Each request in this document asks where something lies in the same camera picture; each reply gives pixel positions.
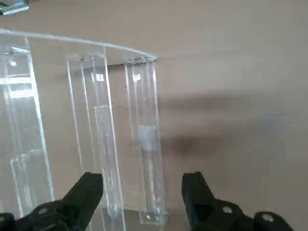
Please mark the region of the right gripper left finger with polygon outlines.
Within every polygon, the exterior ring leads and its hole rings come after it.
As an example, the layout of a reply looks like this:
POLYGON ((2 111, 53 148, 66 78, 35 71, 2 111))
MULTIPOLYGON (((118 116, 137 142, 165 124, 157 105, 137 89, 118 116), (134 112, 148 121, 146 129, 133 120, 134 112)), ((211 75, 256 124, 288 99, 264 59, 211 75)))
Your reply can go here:
POLYGON ((16 219, 1 213, 2 231, 84 231, 103 196, 103 176, 85 172, 60 200, 38 205, 28 215, 16 219))

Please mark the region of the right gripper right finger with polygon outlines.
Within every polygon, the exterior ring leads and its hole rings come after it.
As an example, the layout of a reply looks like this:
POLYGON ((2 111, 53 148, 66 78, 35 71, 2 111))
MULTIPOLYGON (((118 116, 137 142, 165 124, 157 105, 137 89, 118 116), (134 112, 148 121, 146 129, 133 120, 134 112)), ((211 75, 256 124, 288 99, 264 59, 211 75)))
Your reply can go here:
POLYGON ((217 199, 200 171, 182 176, 182 199, 192 231, 292 231, 278 214, 259 211, 247 216, 229 201, 217 199))

